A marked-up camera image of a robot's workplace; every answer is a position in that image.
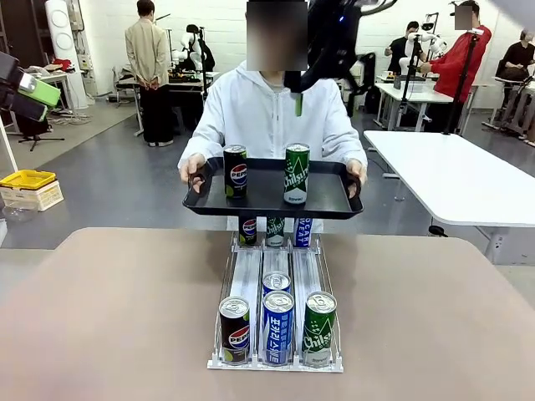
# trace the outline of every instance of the person in beige jacket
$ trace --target person in beige jacket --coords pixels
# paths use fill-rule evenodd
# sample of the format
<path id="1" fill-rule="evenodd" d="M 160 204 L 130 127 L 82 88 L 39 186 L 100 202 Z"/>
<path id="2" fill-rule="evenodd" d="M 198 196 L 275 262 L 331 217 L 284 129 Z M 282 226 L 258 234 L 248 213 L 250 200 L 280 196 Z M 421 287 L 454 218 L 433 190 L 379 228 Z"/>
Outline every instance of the person in beige jacket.
<path id="1" fill-rule="evenodd" d="M 140 84 L 144 138 L 151 147 L 167 146 L 173 143 L 173 134 L 166 31 L 153 24 L 151 0 L 137 2 L 137 11 L 140 19 L 126 30 L 125 40 L 132 74 Z"/>

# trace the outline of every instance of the red jacket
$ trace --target red jacket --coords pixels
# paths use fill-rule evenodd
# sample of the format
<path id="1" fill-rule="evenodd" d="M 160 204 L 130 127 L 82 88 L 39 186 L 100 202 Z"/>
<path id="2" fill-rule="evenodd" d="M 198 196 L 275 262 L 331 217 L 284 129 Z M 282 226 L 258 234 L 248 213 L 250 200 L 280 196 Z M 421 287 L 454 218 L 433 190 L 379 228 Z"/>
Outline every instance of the red jacket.
<path id="1" fill-rule="evenodd" d="M 481 25 L 478 29 L 483 31 L 483 35 L 479 37 L 479 41 L 474 48 L 474 53 L 471 56 L 470 68 L 468 69 L 466 81 L 461 93 L 462 103 L 468 99 L 471 85 L 476 79 L 477 70 L 482 65 L 483 54 L 485 54 L 485 50 L 487 49 L 487 43 L 490 42 L 492 37 L 491 31 L 487 27 Z M 452 98 L 455 97 L 457 85 L 461 80 L 462 69 L 465 65 L 466 56 L 468 55 L 470 39 L 471 33 L 461 35 L 453 45 L 453 48 L 444 57 L 431 61 L 431 72 L 440 75 L 435 86 L 437 92 L 446 94 Z"/>

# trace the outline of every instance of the beige jacket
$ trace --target beige jacket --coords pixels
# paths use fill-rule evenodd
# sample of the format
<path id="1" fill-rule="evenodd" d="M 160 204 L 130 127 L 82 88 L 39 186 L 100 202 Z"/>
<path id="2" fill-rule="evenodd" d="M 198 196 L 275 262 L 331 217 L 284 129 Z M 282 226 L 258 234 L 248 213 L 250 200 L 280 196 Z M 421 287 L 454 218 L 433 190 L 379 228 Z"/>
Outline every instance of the beige jacket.
<path id="1" fill-rule="evenodd" d="M 166 31 L 150 20 L 140 20 L 125 31 L 126 53 L 132 73 L 146 82 L 158 78 L 160 86 L 169 83 L 169 46 Z"/>

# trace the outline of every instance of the can dispenser rack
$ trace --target can dispenser rack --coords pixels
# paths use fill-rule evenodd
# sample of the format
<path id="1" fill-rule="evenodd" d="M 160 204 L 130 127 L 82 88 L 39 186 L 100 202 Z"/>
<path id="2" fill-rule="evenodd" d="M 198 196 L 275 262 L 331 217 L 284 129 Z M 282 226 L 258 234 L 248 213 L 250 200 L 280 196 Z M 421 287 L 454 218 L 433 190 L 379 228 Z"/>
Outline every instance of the can dispenser rack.
<path id="1" fill-rule="evenodd" d="M 305 303 L 308 295 L 316 291 L 325 291 L 332 295 L 329 269 L 319 236 L 313 236 L 309 248 L 294 248 L 287 240 L 286 246 L 267 247 L 265 240 L 259 246 L 245 247 L 239 245 L 238 235 L 232 234 L 231 254 L 223 277 L 220 302 L 230 296 L 239 296 L 249 302 L 250 334 L 249 357 L 246 363 L 230 365 L 223 360 L 221 323 L 219 310 L 216 314 L 214 344 L 209 369 L 226 370 L 273 370 L 284 372 L 325 372 L 342 373 L 342 349 L 338 314 L 331 332 L 331 357 L 328 366 L 312 368 L 303 364 L 303 323 Z M 271 271 L 287 273 L 292 279 L 291 293 L 295 300 L 293 319 L 293 339 L 288 356 L 288 363 L 283 366 L 268 365 L 264 362 L 262 349 L 262 278 Z"/>

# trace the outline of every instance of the hand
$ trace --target hand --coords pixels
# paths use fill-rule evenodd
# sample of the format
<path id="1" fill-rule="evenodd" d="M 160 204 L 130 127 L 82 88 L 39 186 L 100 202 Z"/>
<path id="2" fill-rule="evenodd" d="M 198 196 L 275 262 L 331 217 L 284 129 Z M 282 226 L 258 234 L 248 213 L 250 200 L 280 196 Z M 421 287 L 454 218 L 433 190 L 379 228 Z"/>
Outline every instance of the hand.
<path id="1" fill-rule="evenodd" d="M 181 167 L 181 180 L 184 184 L 187 184 L 190 181 L 190 177 L 194 175 L 204 164 L 206 159 L 200 153 L 195 153 L 191 155 L 186 163 Z M 196 177 L 193 182 L 193 190 L 198 194 L 201 192 L 201 185 L 204 181 Z"/>
<path id="2" fill-rule="evenodd" d="M 362 163 L 356 159 L 352 159 L 346 165 L 346 168 L 348 173 L 350 173 L 354 178 L 358 178 L 360 180 L 361 186 L 365 184 L 368 179 L 368 173 Z M 355 195 L 357 195 L 357 185 L 352 184 L 349 187 L 349 198 L 354 198 Z"/>
<path id="3" fill-rule="evenodd" d="M 160 87 L 160 83 L 158 82 L 158 78 L 154 78 L 152 81 L 150 81 L 149 86 L 150 86 L 150 88 L 152 90 L 158 90 L 158 88 Z"/>
<path id="4" fill-rule="evenodd" d="M 430 63 L 423 63 L 421 66 L 420 66 L 420 72 L 422 74 L 428 74 L 431 72 L 431 64 Z"/>
<path id="5" fill-rule="evenodd" d="M 146 83 L 146 81 L 144 79 L 141 79 L 141 78 L 138 78 L 137 79 L 137 83 L 140 85 L 141 88 L 143 89 L 148 89 L 149 88 L 149 85 L 148 83 Z"/>

